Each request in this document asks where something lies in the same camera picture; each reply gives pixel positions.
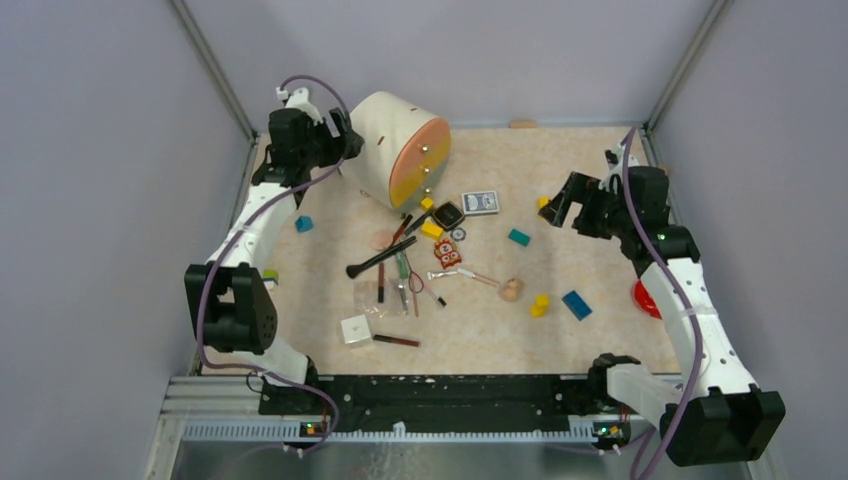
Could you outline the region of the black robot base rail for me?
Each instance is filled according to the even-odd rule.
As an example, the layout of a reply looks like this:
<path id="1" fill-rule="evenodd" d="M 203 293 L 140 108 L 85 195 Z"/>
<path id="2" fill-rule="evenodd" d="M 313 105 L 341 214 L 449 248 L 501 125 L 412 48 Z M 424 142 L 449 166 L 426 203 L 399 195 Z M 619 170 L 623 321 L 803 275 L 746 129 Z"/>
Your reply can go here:
<path id="1" fill-rule="evenodd" d="M 259 413 L 337 417 L 339 433 L 403 423 L 411 433 L 486 434 L 565 432 L 592 416 L 635 415 L 601 398 L 583 375 L 336 375 L 310 385 L 313 392 L 265 384 Z"/>

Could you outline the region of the potato shaped toy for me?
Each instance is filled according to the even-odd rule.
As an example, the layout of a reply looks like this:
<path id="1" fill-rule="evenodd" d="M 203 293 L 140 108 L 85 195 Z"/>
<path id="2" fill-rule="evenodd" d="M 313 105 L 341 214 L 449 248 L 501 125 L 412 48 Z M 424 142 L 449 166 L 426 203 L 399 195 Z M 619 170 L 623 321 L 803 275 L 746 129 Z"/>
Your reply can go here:
<path id="1" fill-rule="evenodd" d="M 524 282 L 519 278 L 510 278 L 503 282 L 498 291 L 499 297 L 505 302 L 517 302 L 524 291 Z"/>

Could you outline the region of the thin pink makeup pencil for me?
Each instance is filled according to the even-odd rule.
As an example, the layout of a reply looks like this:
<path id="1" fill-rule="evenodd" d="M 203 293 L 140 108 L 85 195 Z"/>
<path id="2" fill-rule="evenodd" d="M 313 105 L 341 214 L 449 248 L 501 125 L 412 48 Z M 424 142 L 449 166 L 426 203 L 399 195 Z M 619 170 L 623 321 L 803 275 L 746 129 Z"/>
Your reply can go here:
<path id="1" fill-rule="evenodd" d="M 437 295 L 423 279 L 419 280 L 419 284 L 420 289 L 426 293 L 439 308 L 444 308 L 447 305 L 446 301 L 441 296 Z"/>

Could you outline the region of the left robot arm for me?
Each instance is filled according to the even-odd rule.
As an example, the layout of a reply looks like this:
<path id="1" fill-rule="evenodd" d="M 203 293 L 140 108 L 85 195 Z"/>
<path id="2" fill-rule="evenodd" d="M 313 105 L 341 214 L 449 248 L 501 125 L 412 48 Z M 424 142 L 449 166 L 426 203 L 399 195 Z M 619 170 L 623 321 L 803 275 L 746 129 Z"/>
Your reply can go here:
<path id="1" fill-rule="evenodd" d="M 198 353 L 232 354 L 230 368 L 250 368 L 284 385 L 283 401 L 297 413 L 319 404 L 320 386 L 307 377 L 309 359 L 278 338 L 278 315 L 263 271 L 285 222 L 307 189 L 360 153 L 362 137 L 340 105 L 322 114 L 306 87 L 279 87 L 281 108 L 269 115 L 265 155 L 250 179 L 247 198 L 220 247 L 184 275 Z"/>

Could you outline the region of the black wire loop tool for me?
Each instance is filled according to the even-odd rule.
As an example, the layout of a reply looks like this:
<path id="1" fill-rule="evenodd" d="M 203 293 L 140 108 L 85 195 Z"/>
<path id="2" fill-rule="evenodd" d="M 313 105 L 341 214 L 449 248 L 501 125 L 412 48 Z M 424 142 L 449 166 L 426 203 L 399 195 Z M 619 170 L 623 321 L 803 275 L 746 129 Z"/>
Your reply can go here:
<path id="1" fill-rule="evenodd" d="M 408 258 L 408 256 L 404 254 L 403 257 L 408 270 L 407 280 L 410 291 L 415 294 L 420 294 L 424 291 L 424 282 L 421 276 L 414 270 L 411 260 Z"/>

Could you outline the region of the white round drawer organizer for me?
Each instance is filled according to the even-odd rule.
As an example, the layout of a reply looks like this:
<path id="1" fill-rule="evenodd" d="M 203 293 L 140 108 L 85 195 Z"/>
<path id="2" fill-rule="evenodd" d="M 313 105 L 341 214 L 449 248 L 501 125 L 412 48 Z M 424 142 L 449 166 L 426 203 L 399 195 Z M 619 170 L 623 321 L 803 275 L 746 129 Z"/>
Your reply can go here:
<path id="1" fill-rule="evenodd" d="M 449 122 L 386 91 L 360 102 L 351 121 L 364 144 L 356 158 L 342 165 L 343 178 L 393 211 L 415 210 L 447 166 Z"/>

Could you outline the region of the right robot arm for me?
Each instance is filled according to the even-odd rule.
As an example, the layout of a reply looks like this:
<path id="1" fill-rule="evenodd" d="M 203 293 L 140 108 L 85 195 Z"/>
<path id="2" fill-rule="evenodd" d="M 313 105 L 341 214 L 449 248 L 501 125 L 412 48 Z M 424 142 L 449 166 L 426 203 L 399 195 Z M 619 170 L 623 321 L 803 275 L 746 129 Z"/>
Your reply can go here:
<path id="1" fill-rule="evenodd" d="M 600 412 L 620 404 L 659 431 L 678 467 L 749 462 L 766 451 L 785 418 L 780 394 L 760 388 L 731 344 L 705 283 L 690 231 L 671 220 L 666 173 L 642 166 L 623 147 L 605 153 L 608 172 L 569 175 L 538 214 L 554 227 L 570 207 L 578 234 L 620 242 L 656 305 L 683 375 L 676 388 L 629 355 L 592 363 L 586 397 Z"/>

